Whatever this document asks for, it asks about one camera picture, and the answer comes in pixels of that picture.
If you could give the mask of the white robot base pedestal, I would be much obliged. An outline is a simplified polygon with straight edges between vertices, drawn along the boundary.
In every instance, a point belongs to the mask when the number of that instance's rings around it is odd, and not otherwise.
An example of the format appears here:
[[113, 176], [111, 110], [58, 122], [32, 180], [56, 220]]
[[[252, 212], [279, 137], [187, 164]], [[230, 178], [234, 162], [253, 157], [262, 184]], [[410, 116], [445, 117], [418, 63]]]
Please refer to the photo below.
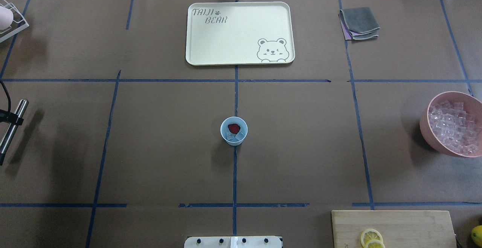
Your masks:
[[278, 236], [193, 236], [188, 237], [184, 248], [282, 248]]

